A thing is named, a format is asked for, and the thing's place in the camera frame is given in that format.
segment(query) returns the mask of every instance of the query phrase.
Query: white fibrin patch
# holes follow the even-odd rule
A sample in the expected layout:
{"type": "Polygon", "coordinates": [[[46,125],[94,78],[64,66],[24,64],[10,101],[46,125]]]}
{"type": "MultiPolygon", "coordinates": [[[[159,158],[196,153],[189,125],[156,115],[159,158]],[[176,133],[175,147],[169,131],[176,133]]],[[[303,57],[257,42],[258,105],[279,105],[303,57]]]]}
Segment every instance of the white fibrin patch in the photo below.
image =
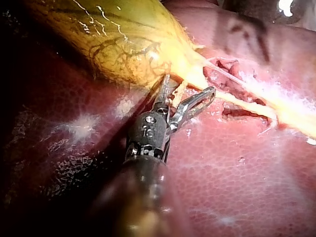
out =
{"type": "Polygon", "coordinates": [[[115,108],[115,117],[122,119],[130,115],[131,109],[135,106],[131,100],[123,98],[119,101],[118,105],[115,108]]]}

